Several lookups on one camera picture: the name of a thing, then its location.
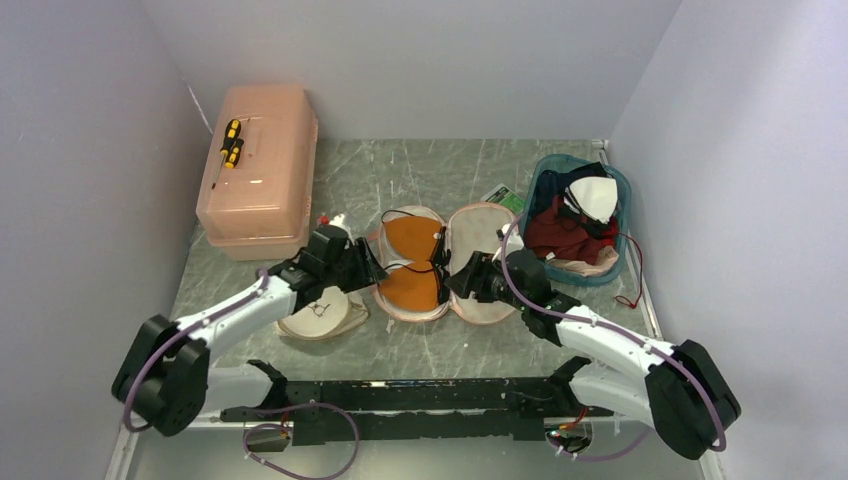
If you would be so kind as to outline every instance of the clear plastic container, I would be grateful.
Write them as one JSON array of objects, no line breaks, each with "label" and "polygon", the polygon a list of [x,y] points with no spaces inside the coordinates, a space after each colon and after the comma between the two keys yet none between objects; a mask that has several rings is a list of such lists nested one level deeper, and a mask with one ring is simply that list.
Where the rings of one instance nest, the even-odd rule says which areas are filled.
[{"label": "clear plastic container", "polygon": [[[220,150],[232,119],[241,122],[244,146],[236,167],[228,169],[221,167]],[[306,245],[317,138],[302,87],[230,88],[197,200],[209,243],[234,260],[291,257]]]}]

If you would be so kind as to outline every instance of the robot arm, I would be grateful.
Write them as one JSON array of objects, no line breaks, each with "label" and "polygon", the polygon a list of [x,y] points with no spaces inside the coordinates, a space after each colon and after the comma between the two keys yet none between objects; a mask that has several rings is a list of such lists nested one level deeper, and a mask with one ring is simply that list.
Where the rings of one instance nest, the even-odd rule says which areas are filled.
[{"label": "robot arm", "polygon": [[[604,319],[579,300],[552,289],[544,267],[529,250],[508,252],[505,265],[497,255],[474,252],[445,283],[461,298],[510,304],[522,312],[522,320],[537,337],[586,353],[590,358],[572,358],[551,376],[571,406],[601,407],[636,419],[688,459],[700,458],[721,438],[716,423],[723,431],[741,413],[701,345],[691,340],[673,345]],[[539,309],[530,308],[530,303]]]},{"label": "robot arm", "polygon": [[175,322],[145,321],[112,384],[112,395],[165,436],[185,429],[203,411],[235,405],[288,404],[286,378],[263,362],[212,369],[211,363],[251,333],[318,300],[324,289],[351,292],[385,278],[363,238],[351,241],[333,225],[318,227],[294,258],[260,270],[250,287]]},{"label": "robot arm", "polygon": [[[482,252],[475,252],[446,285],[461,298],[510,304],[522,312],[522,321],[534,335],[591,357],[573,358],[549,379],[572,411],[597,406],[624,414],[656,429],[684,457],[700,457],[718,432],[701,397],[659,352],[693,372],[724,428],[736,420],[739,404],[703,347],[691,341],[675,346],[650,339],[599,317],[577,299],[553,290],[541,263],[520,247],[514,245],[503,255],[515,290],[498,268],[502,265],[497,255]],[[325,288],[335,285],[351,292],[380,282],[386,273],[364,239],[351,241],[342,228],[324,225],[296,257],[261,271],[259,277],[244,291],[197,314],[175,322],[161,316],[147,320],[115,378],[113,396],[165,436],[185,429],[202,411],[289,405],[287,380],[270,365],[251,361],[210,371],[212,361],[257,329],[318,300]],[[545,312],[567,312],[591,322],[562,321],[556,314],[528,308],[528,299],[546,307]],[[604,323],[615,329],[599,328]],[[632,343],[634,338],[643,346]],[[125,422],[128,418],[126,408]]]}]

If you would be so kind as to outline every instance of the orange fabric pad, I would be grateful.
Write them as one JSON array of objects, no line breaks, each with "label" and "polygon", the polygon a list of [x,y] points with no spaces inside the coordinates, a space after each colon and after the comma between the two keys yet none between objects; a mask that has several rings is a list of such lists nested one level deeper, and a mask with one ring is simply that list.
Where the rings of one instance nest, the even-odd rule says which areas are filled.
[{"label": "orange fabric pad", "polygon": [[[438,242],[436,235],[441,230],[442,224],[432,218],[409,216],[390,220],[383,228],[386,230],[389,245],[400,256],[409,260],[430,260]],[[416,268],[416,270],[429,269],[429,266]]]},{"label": "orange fabric pad", "polygon": [[393,270],[389,274],[389,278],[380,283],[378,287],[380,293],[389,303],[404,310],[413,312],[434,310],[439,306],[439,284],[436,281],[436,272],[432,270],[432,264],[430,262],[414,262],[408,266],[409,268],[398,267]]}]

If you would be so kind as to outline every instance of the face mask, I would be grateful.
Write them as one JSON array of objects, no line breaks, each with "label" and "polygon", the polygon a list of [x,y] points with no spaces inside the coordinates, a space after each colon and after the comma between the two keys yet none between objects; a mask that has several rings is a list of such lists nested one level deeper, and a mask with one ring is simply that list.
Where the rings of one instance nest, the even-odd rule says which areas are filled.
[{"label": "face mask", "polygon": [[618,203],[615,179],[586,177],[575,180],[569,187],[571,197],[589,218],[609,222]]}]

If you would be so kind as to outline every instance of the red cloth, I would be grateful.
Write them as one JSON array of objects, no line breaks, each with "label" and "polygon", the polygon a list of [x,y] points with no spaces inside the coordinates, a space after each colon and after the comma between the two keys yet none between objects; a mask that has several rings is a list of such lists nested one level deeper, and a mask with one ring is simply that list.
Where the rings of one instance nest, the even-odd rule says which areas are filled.
[{"label": "red cloth", "polygon": [[553,205],[533,217],[524,232],[524,245],[538,258],[551,252],[563,260],[582,260],[590,265],[598,261],[598,252],[607,245],[614,246],[618,222],[610,222],[610,232],[601,239],[592,238],[574,220],[558,217],[562,197],[554,198]]},{"label": "red cloth", "polygon": [[618,219],[615,217],[610,218],[609,226],[610,229],[601,235],[601,243],[605,247],[609,246],[615,248],[615,237],[618,235]]}]

